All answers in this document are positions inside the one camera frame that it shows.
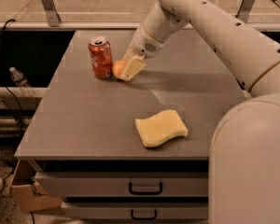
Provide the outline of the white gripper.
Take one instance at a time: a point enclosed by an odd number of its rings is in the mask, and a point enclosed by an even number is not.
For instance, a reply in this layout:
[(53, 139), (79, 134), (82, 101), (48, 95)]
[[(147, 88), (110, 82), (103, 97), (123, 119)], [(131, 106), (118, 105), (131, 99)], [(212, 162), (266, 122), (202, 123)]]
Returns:
[(144, 56), (152, 58), (160, 52), (164, 46), (163, 39), (164, 33), (160, 30), (150, 29), (141, 23), (133, 34), (132, 44), (123, 55), (125, 65), (119, 78), (124, 81), (132, 80), (146, 66)]

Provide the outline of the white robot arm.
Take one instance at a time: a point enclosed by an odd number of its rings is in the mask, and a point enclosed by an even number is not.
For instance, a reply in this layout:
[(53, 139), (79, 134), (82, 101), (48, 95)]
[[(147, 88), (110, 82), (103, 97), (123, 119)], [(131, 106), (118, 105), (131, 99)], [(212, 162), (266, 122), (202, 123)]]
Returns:
[(250, 94), (219, 122), (209, 152), (209, 224), (280, 224), (280, 44), (208, 0), (157, 0), (120, 75), (132, 79), (191, 24)]

